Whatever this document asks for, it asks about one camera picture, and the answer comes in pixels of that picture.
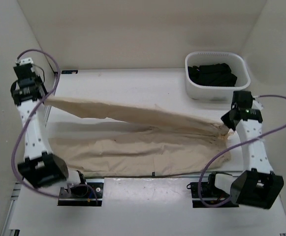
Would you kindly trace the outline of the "beige trousers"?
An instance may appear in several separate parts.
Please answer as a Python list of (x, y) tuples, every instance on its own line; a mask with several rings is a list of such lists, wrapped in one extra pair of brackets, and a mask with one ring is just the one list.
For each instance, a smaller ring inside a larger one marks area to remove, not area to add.
[(229, 129), (220, 122), (169, 112), (159, 107), (87, 99), (54, 97), (46, 104), (79, 118), (119, 121), (99, 125), (118, 131), (137, 124), (135, 131), (104, 138), (53, 137), (53, 152), (88, 177), (148, 177), (192, 174), (205, 166), (219, 168), (231, 159), (226, 151)]

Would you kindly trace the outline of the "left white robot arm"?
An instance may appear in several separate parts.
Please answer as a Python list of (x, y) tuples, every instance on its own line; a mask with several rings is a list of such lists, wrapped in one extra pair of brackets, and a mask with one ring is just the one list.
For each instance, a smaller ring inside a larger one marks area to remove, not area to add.
[(88, 192), (88, 184), (80, 171), (71, 170), (55, 155), (48, 140), (43, 97), (46, 89), (40, 77), (18, 79), (11, 86), (11, 95), (20, 114), (25, 141), (24, 160), (14, 167), (34, 189), (66, 182), (78, 197)]

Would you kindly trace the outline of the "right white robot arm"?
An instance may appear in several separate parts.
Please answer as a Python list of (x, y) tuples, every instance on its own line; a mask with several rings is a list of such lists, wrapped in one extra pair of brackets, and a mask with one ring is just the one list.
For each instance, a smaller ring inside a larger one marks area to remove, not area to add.
[(238, 177), (213, 172), (206, 184), (208, 194), (216, 197), (224, 192), (233, 204), (270, 209), (284, 180), (274, 173), (260, 138), (263, 122), (260, 110), (233, 106), (221, 120), (237, 132), (242, 143), (243, 172)]

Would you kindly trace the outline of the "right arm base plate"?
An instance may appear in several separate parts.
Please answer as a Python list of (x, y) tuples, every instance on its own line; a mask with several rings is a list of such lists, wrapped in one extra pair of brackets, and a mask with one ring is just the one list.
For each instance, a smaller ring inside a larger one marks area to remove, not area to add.
[[(206, 208), (198, 197), (198, 182), (190, 182), (187, 189), (191, 191), (192, 207), (193, 208)], [(208, 182), (201, 183), (201, 196), (205, 203), (210, 205), (219, 204), (229, 197), (228, 194), (222, 190), (210, 190)]]

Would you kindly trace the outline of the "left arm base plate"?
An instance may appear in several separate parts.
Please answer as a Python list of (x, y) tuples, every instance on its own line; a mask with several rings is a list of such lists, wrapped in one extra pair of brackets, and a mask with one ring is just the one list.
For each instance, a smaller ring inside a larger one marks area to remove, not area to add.
[(58, 206), (67, 207), (100, 207), (104, 193), (104, 179), (91, 178), (86, 180), (90, 187), (61, 187)]

